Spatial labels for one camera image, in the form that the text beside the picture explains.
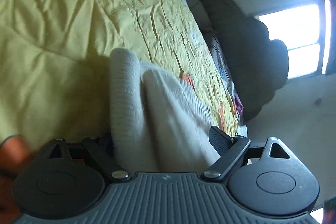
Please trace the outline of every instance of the white fabric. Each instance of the white fabric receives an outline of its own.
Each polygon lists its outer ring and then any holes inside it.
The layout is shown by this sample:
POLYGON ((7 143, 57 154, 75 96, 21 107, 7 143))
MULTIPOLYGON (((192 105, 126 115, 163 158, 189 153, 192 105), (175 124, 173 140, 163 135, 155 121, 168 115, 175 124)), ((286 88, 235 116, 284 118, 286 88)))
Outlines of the white fabric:
POLYGON ((201 173, 219 159, 209 109, 186 82, 126 49, 110 55, 115 158, 126 170, 201 173))

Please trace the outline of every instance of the metal screw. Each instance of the metal screw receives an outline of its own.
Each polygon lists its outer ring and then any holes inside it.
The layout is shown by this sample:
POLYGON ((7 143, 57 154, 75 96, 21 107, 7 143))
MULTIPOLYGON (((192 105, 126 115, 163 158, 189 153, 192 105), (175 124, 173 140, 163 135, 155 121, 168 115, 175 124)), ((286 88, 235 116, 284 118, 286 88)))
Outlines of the metal screw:
POLYGON ((124 170, 114 171, 112 177, 115 179, 125 179, 128 178, 129 174, 124 170))
POLYGON ((218 171, 214 171, 214 170, 207 170, 203 173, 203 175, 208 178, 208 179, 215 179, 221 176, 221 173, 219 173, 218 171))

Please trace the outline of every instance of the bright window light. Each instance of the bright window light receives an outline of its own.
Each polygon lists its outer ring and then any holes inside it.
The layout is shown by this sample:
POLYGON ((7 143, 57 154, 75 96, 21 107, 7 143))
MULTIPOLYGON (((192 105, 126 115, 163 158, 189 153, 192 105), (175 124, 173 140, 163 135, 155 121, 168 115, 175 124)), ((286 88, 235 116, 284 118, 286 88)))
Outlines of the bright window light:
POLYGON ((269 39, 282 40, 293 49, 317 42, 320 36, 318 5, 307 5, 259 16, 269 31, 269 39))
POLYGON ((331 6, 330 6, 330 0, 325 0, 325 44, 324 44, 322 74, 326 73, 330 52, 330 40, 331 40, 331 6))
POLYGON ((313 218, 315 218, 315 220, 319 223, 322 223, 322 219, 323 219, 323 208, 315 210, 313 212, 310 213, 311 216, 313 218))
POLYGON ((288 51, 289 72, 288 78, 295 78, 313 73, 317 70, 320 57, 320 44, 288 51))

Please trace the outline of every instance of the bed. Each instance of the bed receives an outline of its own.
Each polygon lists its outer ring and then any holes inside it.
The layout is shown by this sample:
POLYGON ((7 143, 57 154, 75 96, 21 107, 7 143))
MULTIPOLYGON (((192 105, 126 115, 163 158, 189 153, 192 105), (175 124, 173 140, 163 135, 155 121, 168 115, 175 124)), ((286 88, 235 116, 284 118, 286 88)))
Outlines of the bed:
POLYGON ((32 150, 109 128, 108 56, 128 48, 192 83, 214 125, 238 126, 185 0, 0 0, 0 143, 32 150))

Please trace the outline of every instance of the textured grip pad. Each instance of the textured grip pad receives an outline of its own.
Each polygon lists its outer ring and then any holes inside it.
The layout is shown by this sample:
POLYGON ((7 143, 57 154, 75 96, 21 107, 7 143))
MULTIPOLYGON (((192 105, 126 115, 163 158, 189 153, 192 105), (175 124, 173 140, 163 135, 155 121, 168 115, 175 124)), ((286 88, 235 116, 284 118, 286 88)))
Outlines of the textured grip pad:
POLYGON ((255 215, 236 204, 220 183, 200 180, 196 173, 138 173, 111 185, 102 199, 82 215, 43 220, 23 214, 15 224, 250 224, 316 223, 302 214, 287 219, 255 215))

